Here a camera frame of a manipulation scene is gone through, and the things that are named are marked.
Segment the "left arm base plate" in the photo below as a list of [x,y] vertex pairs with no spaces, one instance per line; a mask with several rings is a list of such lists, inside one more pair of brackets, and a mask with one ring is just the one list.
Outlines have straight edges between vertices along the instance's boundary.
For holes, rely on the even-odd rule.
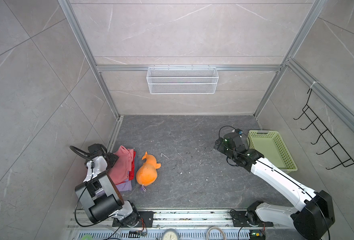
[[124,227],[124,228],[150,228],[153,225],[154,212],[133,212],[128,217],[119,221],[114,218],[112,227]]

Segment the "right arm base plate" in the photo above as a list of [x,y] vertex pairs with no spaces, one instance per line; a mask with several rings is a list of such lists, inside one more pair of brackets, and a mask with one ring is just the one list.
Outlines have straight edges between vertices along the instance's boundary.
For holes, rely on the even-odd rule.
[[254,211],[230,210],[234,227],[273,227],[272,222],[262,221]]

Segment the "pink t shirt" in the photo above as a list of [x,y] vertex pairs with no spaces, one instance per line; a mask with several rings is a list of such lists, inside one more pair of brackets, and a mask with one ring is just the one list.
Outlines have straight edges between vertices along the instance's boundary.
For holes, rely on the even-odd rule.
[[119,156],[119,160],[109,170],[109,176],[115,185],[128,181],[129,172],[131,171],[131,165],[133,160],[134,149],[127,149],[124,146],[120,146],[114,153]]

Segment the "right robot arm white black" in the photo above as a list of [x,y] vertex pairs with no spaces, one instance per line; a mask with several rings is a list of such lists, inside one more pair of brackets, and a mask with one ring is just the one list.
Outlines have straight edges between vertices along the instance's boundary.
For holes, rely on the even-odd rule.
[[330,235],[335,223],[332,197],[325,191],[316,192],[296,181],[255,149],[246,149],[238,133],[229,133],[215,141],[214,149],[232,160],[235,167],[263,179],[291,204],[291,207],[270,205],[256,201],[245,213],[248,225],[257,227],[265,223],[276,223],[292,229],[306,240],[320,240]]

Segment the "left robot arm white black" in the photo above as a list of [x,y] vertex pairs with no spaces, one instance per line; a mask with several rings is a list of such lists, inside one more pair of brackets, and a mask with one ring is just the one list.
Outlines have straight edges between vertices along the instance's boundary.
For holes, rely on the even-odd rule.
[[119,159],[112,153],[97,151],[86,153],[79,149],[76,154],[86,160],[88,169],[83,183],[75,187],[78,201],[75,206],[81,204],[89,221],[89,225],[82,224],[74,212],[76,223],[83,228],[91,227],[103,221],[114,218],[125,227],[136,227],[140,223],[140,214],[134,204],[124,201],[121,193],[109,176],[109,170]]

